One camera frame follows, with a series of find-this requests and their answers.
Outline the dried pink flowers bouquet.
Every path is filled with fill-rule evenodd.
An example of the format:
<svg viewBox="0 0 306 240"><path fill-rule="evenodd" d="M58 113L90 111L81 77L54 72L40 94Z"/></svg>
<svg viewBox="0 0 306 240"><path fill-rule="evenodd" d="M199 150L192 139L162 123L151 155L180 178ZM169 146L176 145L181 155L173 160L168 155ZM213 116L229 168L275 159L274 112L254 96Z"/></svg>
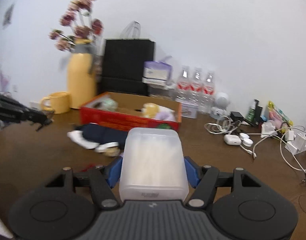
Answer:
<svg viewBox="0 0 306 240"><path fill-rule="evenodd" d="M68 27L72 33L64 34L60 29L53 29L49 38L55 41L55 47L60 51L75 50L79 44L95 45L103 33L104 26L101 20L94 18L93 3L96 0L71 0L66 11L60 17L62 27Z"/></svg>

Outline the red cardboard box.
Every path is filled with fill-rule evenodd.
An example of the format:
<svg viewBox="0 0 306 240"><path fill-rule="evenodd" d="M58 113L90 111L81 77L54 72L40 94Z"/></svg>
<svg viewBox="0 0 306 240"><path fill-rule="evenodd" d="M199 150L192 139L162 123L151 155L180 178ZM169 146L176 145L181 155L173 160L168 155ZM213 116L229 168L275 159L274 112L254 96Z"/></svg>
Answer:
<svg viewBox="0 0 306 240"><path fill-rule="evenodd" d="M112 99L117 103L114 111L104 110L98 103L105 99ZM146 103L155 103L174 111L173 121L146 118L142 109ZM166 127L178 130L182 122L182 105L179 102L148 96L106 92L96 96L80 107L80 122L82 124L95 123L100 126L114 128L121 131L129 131L135 127L161 128Z"/></svg>

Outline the yellow mug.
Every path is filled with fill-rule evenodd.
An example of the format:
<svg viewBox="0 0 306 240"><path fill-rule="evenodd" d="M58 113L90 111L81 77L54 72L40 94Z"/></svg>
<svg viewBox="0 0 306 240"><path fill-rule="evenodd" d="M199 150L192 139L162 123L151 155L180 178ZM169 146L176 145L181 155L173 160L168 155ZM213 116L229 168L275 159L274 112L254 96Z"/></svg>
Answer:
<svg viewBox="0 0 306 240"><path fill-rule="evenodd" d="M55 114L67 113L70 110L71 96L69 92L55 92L44 97L40 107L44 111L54 111Z"/></svg>

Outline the purple white tissue pack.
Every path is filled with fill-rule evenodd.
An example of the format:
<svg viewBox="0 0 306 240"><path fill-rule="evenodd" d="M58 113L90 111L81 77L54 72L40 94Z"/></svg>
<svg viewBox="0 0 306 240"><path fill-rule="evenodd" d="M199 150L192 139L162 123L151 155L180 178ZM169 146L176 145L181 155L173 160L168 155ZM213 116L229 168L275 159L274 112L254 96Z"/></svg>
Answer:
<svg viewBox="0 0 306 240"><path fill-rule="evenodd" d="M158 61L144 62L142 82L150 85L165 86L172 74L172 66Z"/></svg>

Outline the yellow thermos jug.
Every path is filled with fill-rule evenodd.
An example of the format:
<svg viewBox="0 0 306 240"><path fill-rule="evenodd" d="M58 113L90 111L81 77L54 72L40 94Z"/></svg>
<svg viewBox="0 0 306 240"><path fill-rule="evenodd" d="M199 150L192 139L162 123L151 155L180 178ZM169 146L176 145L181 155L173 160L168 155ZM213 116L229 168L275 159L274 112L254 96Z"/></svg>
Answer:
<svg viewBox="0 0 306 240"><path fill-rule="evenodd" d="M93 70L94 45L91 40L78 38L67 67L67 91L70 107L79 109L96 96L96 76Z"/></svg>

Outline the white earbuds case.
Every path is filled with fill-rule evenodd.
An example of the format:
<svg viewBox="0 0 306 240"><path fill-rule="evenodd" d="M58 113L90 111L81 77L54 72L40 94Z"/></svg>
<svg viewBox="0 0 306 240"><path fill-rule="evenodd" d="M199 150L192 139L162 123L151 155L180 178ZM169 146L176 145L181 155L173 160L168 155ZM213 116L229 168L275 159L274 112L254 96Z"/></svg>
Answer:
<svg viewBox="0 0 306 240"><path fill-rule="evenodd" d="M240 144L242 143L238 135L232 135L232 134L226 134L224 136L224 142L230 146L240 146Z"/></svg>

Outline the middle water bottle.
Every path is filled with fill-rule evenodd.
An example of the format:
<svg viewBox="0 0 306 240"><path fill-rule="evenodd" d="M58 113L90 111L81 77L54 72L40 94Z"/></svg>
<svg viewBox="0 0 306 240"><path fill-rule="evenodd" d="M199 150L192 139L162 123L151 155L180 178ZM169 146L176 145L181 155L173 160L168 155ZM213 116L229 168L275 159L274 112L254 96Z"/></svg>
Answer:
<svg viewBox="0 0 306 240"><path fill-rule="evenodd" d="M196 104L199 104L200 94L203 87L201 72L201 68L195 68L190 79L190 100Z"/></svg>

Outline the green glass jar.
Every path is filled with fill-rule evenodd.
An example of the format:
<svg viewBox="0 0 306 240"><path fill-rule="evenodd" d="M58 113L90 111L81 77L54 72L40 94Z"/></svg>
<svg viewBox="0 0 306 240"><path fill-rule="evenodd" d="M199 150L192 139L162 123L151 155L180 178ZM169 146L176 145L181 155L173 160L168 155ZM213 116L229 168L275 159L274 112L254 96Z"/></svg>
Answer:
<svg viewBox="0 0 306 240"><path fill-rule="evenodd" d="M105 98L100 102L99 109L104 111L115 112L118 108L118 102L114 101L112 98Z"/></svg>

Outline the black paper shopping bag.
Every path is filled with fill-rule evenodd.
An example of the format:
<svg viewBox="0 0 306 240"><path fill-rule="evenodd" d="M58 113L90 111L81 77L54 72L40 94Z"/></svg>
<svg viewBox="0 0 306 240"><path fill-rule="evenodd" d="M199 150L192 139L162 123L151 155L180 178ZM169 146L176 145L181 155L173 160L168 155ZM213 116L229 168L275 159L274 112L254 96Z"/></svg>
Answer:
<svg viewBox="0 0 306 240"><path fill-rule="evenodd" d="M141 39L141 25L132 21L119 39L107 39L97 93L116 92L148 96L142 82L144 64L154 58L155 43Z"/></svg>

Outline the translucent white plastic box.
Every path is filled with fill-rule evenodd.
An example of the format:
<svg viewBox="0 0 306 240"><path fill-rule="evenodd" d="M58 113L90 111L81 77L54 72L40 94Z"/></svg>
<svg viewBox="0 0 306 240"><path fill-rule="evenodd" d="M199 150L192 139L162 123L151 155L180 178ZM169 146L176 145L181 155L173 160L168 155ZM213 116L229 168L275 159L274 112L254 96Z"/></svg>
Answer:
<svg viewBox="0 0 306 240"><path fill-rule="evenodd" d="M119 195L126 200L182 200L189 193L182 143L172 129L133 128L125 142Z"/></svg>

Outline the white power adapter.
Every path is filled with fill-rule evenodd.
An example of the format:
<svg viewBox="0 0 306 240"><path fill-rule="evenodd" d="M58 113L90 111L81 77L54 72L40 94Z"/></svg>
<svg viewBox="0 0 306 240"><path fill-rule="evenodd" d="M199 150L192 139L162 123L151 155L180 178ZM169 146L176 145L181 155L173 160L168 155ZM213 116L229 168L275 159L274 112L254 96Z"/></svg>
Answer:
<svg viewBox="0 0 306 240"><path fill-rule="evenodd" d="M304 132L295 134L293 130L289 130L285 134L285 141L285 149L292 155L306 151L306 134Z"/></svg>

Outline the yellow white plush toy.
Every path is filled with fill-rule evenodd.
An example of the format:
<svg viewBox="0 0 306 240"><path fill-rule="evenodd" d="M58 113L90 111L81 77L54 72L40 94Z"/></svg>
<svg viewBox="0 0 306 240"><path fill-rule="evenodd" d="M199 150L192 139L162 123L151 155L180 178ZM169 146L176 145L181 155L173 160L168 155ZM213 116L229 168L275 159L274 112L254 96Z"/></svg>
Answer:
<svg viewBox="0 0 306 240"><path fill-rule="evenodd" d="M176 121L175 112L155 103L145 103L141 109L142 116L159 121Z"/></svg>

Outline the navy blue pouch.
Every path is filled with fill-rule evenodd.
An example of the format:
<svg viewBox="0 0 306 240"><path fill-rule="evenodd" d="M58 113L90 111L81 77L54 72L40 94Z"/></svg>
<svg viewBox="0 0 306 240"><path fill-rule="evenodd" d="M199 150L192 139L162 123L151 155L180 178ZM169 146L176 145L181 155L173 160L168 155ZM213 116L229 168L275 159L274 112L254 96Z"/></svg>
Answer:
<svg viewBox="0 0 306 240"><path fill-rule="evenodd" d="M94 150L107 157L116 157L123 153L127 132L90 123L77 126L67 133L74 143L87 150Z"/></svg>

